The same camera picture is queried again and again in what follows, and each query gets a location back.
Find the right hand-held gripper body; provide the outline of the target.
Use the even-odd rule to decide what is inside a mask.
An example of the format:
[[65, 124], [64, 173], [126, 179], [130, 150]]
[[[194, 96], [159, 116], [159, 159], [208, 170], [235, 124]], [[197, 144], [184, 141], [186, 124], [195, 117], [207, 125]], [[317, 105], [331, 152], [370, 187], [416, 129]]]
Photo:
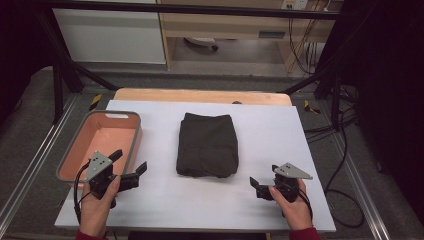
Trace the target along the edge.
[[313, 177], [291, 163], [285, 163], [274, 172], [274, 186], [292, 203], [299, 195], [299, 179], [312, 180]]

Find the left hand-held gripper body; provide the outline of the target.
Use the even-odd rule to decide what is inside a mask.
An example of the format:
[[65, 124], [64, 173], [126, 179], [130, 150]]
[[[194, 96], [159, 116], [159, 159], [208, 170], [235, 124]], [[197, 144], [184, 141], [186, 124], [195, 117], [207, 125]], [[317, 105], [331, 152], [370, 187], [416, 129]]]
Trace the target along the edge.
[[114, 180], [114, 161], [102, 153], [95, 151], [89, 161], [86, 170], [84, 183], [88, 183], [93, 196], [101, 200], [107, 191], [108, 186]]

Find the pink basket with grey rim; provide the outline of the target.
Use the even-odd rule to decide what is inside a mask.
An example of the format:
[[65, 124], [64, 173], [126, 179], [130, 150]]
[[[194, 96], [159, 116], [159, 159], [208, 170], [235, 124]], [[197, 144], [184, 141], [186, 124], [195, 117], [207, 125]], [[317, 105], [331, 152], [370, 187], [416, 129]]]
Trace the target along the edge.
[[123, 155], [113, 164], [113, 173], [132, 173], [141, 137], [141, 117], [138, 113], [92, 111], [78, 127], [57, 167], [56, 176], [60, 181], [73, 185], [77, 172], [96, 151], [110, 156], [116, 150], [121, 150]]

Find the dark cloth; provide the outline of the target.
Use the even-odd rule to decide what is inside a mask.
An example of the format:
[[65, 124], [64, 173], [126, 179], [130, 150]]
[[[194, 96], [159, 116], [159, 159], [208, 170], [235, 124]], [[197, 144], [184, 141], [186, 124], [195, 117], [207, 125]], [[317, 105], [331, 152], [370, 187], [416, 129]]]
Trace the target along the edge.
[[227, 178], [237, 173], [238, 166], [238, 139], [231, 116], [186, 113], [179, 130], [177, 173]]

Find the person's right hand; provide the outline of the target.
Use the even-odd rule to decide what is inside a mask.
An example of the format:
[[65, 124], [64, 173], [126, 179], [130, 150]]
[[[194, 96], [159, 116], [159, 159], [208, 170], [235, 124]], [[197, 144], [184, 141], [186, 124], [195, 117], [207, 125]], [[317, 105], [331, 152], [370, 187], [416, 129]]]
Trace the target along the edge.
[[298, 184], [300, 194], [294, 202], [288, 202], [277, 188], [273, 186], [269, 188], [272, 198], [281, 208], [291, 230], [304, 230], [313, 227], [310, 210], [305, 202], [306, 197], [301, 195], [301, 193], [306, 192], [306, 185], [302, 179], [298, 179]]

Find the person's left hand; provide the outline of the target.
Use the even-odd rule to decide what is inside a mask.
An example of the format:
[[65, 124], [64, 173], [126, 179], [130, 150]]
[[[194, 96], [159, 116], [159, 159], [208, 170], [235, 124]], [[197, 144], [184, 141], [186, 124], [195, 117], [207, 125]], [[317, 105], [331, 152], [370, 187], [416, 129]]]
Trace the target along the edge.
[[112, 200], [115, 198], [121, 178], [117, 176], [108, 186], [101, 200], [90, 192], [89, 184], [83, 187], [84, 199], [81, 201], [81, 221], [79, 230], [91, 236], [103, 237]]

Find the white board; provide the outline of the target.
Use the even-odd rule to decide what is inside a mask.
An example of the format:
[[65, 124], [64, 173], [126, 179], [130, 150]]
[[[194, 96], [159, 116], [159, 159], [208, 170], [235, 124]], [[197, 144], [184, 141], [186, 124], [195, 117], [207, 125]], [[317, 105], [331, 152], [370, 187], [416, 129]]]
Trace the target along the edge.
[[[259, 199], [249, 180], [270, 185], [272, 166], [291, 163], [309, 174], [307, 196], [314, 226], [336, 227], [299, 119], [293, 106], [207, 104], [112, 100], [111, 110], [141, 117], [142, 138], [136, 161], [148, 169], [139, 187], [121, 192], [107, 225], [115, 229], [154, 231], [271, 232], [287, 229], [280, 208]], [[236, 174], [191, 178], [176, 172], [180, 123], [186, 113], [231, 116], [238, 138]]]

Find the wooden table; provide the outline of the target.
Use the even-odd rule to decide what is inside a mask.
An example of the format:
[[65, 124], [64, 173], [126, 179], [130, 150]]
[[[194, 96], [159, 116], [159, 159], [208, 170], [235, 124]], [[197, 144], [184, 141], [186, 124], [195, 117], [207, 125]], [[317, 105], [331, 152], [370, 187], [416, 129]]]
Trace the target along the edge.
[[227, 103], [249, 105], [291, 106], [286, 94], [252, 91], [211, 91], [184, 89], [122, 88], [116, 91], [114, 100]]

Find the white cabinet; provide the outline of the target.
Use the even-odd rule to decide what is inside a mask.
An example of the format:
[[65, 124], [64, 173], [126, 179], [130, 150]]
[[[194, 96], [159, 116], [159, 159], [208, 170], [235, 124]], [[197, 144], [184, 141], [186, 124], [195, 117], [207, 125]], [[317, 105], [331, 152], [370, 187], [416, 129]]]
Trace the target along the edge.
[[74, 61], [166, 62], [157, 13], [53, 10]]

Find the black curtain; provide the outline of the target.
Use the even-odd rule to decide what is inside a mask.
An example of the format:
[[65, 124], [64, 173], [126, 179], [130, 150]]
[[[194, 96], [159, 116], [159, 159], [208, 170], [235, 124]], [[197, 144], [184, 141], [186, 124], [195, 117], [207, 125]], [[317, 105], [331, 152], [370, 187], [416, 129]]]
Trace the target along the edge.
[[375, 157], [424, 223], [424, 0], [344, 0], [322, 61], [342, 67]]
[[0, 126], [14, 110], [32, 75], [51, 64], [29, 2], [0, 0]]

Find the wooden shelf cabinet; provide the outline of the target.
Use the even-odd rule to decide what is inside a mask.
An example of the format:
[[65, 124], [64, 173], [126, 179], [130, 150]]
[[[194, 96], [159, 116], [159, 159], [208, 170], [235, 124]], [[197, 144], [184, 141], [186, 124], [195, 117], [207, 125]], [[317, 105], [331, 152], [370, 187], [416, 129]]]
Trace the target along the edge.
[[[159, 4], [212, 5], [225, 7], [282, 9], [283, 0], [156, 0]], [[338, 12], [343, 0], [308, 0], [304, 10]], [[171, 65], [176, 40], [179, 38], [260, 39], [258, 33], [284, 31], [283, 39], [266, 39], [277, 43], [288, 73], [305, 66], [300, 63], [308, 44], [326, 43], [333, 28], [332, 20], [280, 19], [223, 15], [159, 15], [166, 64]]]

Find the white power socket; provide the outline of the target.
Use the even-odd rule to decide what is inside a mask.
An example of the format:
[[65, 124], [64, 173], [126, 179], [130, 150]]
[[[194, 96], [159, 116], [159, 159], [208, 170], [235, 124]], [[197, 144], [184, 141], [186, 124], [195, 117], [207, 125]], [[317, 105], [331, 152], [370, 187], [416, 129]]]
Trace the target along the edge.
[[308, 0], [283, 0], [282, 9], [288, 10], [304, 10]]

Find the aluminium rail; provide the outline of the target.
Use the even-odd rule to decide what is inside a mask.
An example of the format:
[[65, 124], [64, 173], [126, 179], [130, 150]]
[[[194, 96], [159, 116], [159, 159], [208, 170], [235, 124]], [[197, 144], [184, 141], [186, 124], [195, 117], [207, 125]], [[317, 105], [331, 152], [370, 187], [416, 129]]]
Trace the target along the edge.
[[334, 143], [341, 154], [342, 167], [352, 185], [356, 199], [361, 207], [364, 217], [375, 240], [390, 240], [390, 234], [384, 224], [374, 200], [368, 191], [365, 181], [361, 177], [354, 160], [348, 152], [347, 140], [342, 132], [334, 134]]
[[27, 166], [25, 172], [21, 176], [18, 184], [13, 188], [13, 192], [10, 197], [0, 210], [0, 236], [3, 235], [10, 223], [12, 222], [18, 208], [20, 207], [23, 199], [25, 198], [29, 188], [31, 187], [35, 177], [40, 171], [44, 161], [49, 155], [52, 147], [54, 146], [59, 134], [61, 133], [64, 125], [66, 124], [74, 106], [78, 99], [77, 94], [72, 94], [66, 101], [63, 108], [63, 115], [59, 120], [52, 124], [49, 128], [48, 133], [43, 139], [37, 152], [31, 159], [31, 162]]

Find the black metal frame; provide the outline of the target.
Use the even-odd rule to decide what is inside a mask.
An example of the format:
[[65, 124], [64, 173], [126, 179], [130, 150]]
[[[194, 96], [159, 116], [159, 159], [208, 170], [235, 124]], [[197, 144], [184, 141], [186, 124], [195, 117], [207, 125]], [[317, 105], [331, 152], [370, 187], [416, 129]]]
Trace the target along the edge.
[[191, 15], [223, 15], [262, 18], [287, 18], [287, 19], [313, 19], [313, 20], [338, 20], [346, 17], [340, 12], [318, 12], [307, 10], [277, 10], [266, 8], [225, 7], [225, 6], [201, 6], [179, 4], [151, 4], [151, 3], [128, 3], [128, 2], [100, 2], [79, 0], [35, 0], [28, 4], [34, 17], [40, 24], [44, 35], [47, 37], [46, 47], [51, 51], [53, 58], [53, 72], [55, 80], [55, 120], [58, 120], [63, 112], [59, 107], [61, 96], [59, 85], [63, 79], [72, 92], [83, 90], [79, 74], [91, 79], [104, 88], [112, 91], [119, 89], [118, 86], [109, 83], [103, 78], [92, 73], [82, 65], [76, 63], [65, 44], [58, 37], [60, 31], [55, 31], [46, 17], [46, 11], [54, 9], [71, 10], [94, 10], [94, 11], [118, 11], [118, 12], [143, 12], [143, 13], [166, 13], [166, 14], [191, 14]]

